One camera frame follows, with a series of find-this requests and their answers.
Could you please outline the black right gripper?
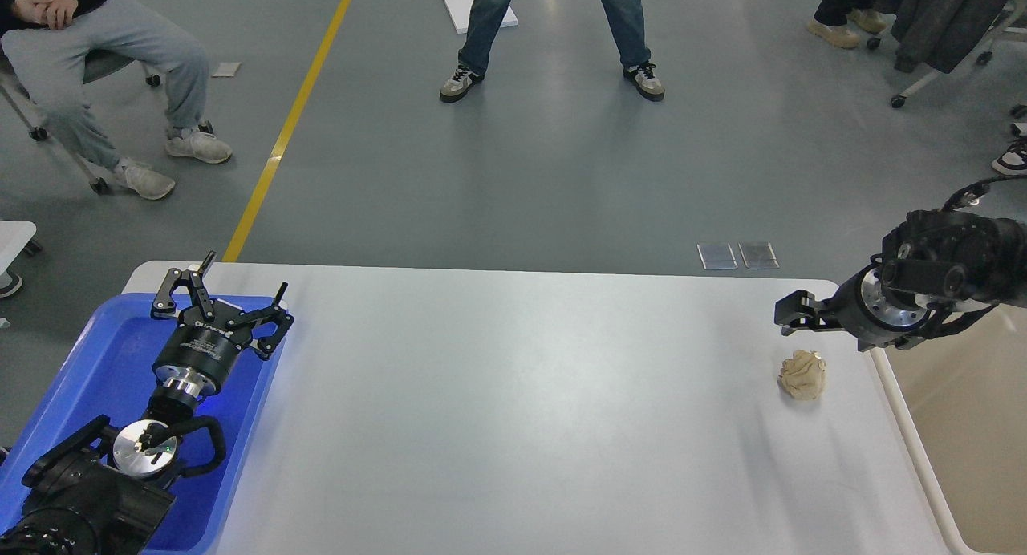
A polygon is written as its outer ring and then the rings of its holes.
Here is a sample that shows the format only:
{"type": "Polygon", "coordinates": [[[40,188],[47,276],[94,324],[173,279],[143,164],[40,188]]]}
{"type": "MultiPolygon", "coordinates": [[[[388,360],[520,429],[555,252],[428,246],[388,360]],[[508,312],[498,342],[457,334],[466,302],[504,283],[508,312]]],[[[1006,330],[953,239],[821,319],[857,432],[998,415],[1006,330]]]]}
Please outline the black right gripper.
{"type": "Polygon", "coordinates": [[[819,302],[807,290],[796,290],[774,306],[774,324],[781,327],[782,336],[800,330],[844,330],[855,337],[861,353],[898,342],[923,327],[928,318],[925,309],[888,299],[872,265],[840,285],[831,300],[819,302]]]}

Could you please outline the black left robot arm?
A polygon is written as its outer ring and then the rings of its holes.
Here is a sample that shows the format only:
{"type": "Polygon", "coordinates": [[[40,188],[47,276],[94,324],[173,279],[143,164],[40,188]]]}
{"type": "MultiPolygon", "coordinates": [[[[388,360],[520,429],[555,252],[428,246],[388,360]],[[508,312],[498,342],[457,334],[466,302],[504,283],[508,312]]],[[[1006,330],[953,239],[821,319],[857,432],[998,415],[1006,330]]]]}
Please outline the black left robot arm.
{"type": "Polygon", "coordinates": [[[210,295],[212,258],[87,324],[11,452],[4,554],[201,554],[224,524],[294,318],[210,295]]]}

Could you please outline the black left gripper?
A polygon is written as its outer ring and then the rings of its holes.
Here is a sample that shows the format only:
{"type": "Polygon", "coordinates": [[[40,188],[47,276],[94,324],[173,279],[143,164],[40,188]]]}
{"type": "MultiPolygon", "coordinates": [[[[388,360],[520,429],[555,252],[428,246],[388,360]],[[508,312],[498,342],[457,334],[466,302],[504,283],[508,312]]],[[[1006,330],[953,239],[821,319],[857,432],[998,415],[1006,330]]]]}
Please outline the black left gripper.
{"type": "Polygon", "coordinates": [[[210,251],[196,269],[169,269],[151,306],[154,320],[177,316],[170,339],[152,365],[157,383],[165,387],[170,387],[173,381],[187,383],[185,391],[193,397],[220,394],[246,348],[261,360],[269,360],[294,322],[293,314],[282,306],[286,282],[280,284],[270,306],[261,309],[243,311],[231,302],[214,302],[203,274],[216,256],[215,251],[210,251]],[[173,300],[173,292],[179,288],[185,288],[191,300],[191,307],[181,312],[173,300]],[[228,328],[230,321],[233,329],[228,328]],[[257,328],[268,324],[273,325],[270,334],[254,335],[257,328]]]}

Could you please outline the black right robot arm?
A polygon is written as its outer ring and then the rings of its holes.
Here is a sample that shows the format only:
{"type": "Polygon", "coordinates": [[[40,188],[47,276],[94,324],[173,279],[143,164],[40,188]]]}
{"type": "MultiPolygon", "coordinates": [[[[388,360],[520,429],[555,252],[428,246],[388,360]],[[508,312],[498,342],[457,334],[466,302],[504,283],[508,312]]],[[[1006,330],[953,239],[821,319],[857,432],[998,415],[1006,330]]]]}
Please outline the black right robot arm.
{"type": "Polygon", "coordinates": [[[832,297],[819,302],[797,290],[778,300],[774,321],[782,335],[843,330],[860,351],[909,350],[964,332],[999,304],[1024,307],[1024,224],[968,211],[991,183],[972,183],[942,208],[909,212],[868,266],[832,297]]]}

